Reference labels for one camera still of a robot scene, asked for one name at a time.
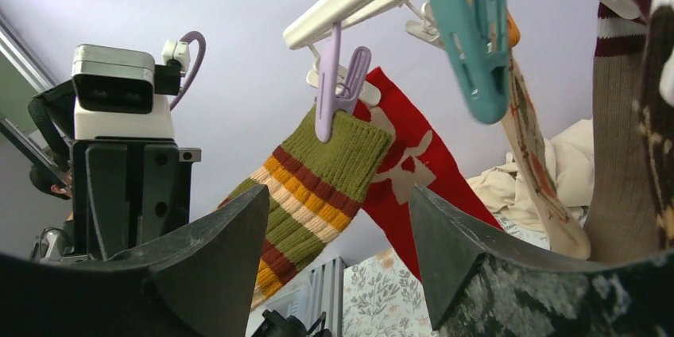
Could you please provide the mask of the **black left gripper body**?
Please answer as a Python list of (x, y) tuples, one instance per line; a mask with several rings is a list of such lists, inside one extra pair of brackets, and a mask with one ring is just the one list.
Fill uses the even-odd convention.
[(75, 90), (62, 83), (34, 96), (29, 115), (48, 143), (53, 168), (33, 165), (32, 185), (72, 203), (59, 242), (43, 259), (105, 261), (188, 222), (191, 167), (196, 153), (172, 140), (74, 138)]

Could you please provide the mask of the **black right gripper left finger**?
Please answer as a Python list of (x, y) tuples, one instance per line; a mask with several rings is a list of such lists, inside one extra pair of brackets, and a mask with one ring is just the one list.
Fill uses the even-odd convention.
[(269, 190), (109, 261), (1, 258), (4, 336), (242, 336), (265, 238)]

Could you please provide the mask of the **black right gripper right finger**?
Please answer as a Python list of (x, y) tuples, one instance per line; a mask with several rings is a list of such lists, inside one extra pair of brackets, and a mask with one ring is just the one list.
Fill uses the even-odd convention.
[(673, 252), (623, 265), (527, 243), (423, 186), (409, 214), (428, 315), (442, 336), (670, 336)]

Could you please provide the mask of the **green striped sock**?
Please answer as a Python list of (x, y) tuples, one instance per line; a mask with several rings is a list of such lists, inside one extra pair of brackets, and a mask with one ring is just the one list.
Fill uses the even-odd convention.
[(361, 208), (370, 183), (393, 142), (392, 135), (340, 110), (328, 142), (315, 133), (316, 111), (246, 178), (228, 199), (255, 184), (269, 189), (269, 218), (252, 308), (281, 290)]

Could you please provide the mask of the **grey sock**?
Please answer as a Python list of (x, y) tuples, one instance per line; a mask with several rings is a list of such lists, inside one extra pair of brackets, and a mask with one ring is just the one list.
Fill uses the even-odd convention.
[(658, 250), (649, 171), (633, 101), (641, 92), (646, 22), (598, 8), (593, 66), (595, 186), (584, 230), (592, 261), (622, 263)]

